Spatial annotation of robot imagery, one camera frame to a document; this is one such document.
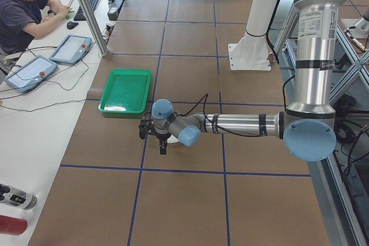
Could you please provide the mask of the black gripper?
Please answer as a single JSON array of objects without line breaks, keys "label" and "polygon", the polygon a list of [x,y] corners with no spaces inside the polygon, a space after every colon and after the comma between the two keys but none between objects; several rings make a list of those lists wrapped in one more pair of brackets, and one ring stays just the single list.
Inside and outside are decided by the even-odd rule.
[{"label": "black gripper", "polygon": [[167,140],[170,137],[170,133],[166,130],[154,128],[154,135],[159,140],[159,151],[161,155],[167,154]]}]

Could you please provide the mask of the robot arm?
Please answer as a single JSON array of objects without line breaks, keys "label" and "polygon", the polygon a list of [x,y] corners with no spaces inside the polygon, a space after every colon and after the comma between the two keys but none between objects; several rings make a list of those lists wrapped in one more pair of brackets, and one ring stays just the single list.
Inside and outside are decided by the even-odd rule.
[{"label": "robot arm", "polygon": [[[228,46],[232,70],[269,70],[268,31],[280,0],[253,0],[244,36]],[[202,133],[241,137],[275,136],[295,157],[316,162],[336,146],[335,110],[329,103],[339,7],[346,0],[294,0],[298,11],[298,48],[292,102],[276,115],[207,114],[184,116],[166,99],[156,100],[149,128],[159,139],[161,154],[167,139],[186,146]]]}]

